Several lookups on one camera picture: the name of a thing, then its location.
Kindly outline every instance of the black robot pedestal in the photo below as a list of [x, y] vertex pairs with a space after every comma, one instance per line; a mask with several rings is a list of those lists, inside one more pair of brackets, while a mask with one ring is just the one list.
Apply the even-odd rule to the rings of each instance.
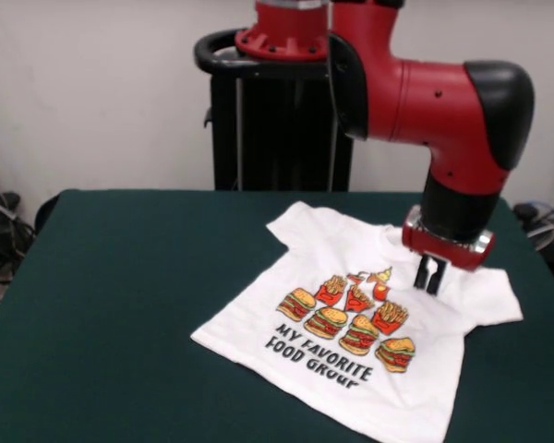
[[211, 74], [216, 190], [347, 191], [353, 140], [338, 127], [326, 62], [251, 59], [238, 30], [195, 46]]

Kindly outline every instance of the red robot arm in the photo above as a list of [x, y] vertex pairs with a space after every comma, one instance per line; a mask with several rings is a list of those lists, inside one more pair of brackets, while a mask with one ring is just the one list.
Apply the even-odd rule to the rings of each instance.
[[332, 5], [329, 71], [344, 131], [424, 145], [431, 165], [420, 211], [404, 242], [421, 254], [475, 269], [480, 236], [529, 134], [534, 89], [507, 62], [422, 63], [391, 54], [403, 0]]

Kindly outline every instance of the dark green table surface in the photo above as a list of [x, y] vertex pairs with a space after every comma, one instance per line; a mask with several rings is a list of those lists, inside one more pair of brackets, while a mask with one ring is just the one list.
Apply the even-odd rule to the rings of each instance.
[[[189, 334], [284, 251], [291, 203], [401, 224], [417, 194], [66, 192], [0, 307], [0, 442], [369, 441]], [[525, 321], [466, 339], [450, 442], [554, 441], [554, 280], [504, 202]]]

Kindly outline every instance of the t-shirt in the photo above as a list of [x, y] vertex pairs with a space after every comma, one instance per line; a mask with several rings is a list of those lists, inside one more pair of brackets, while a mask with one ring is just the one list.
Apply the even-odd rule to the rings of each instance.
[[448, 266], [432, 296], [399, 228], [302, 202], [268, 228], [288, 251], [192, 339], [382, 443], [442, 441], [464, 336], [523, 319], [505, 271]]

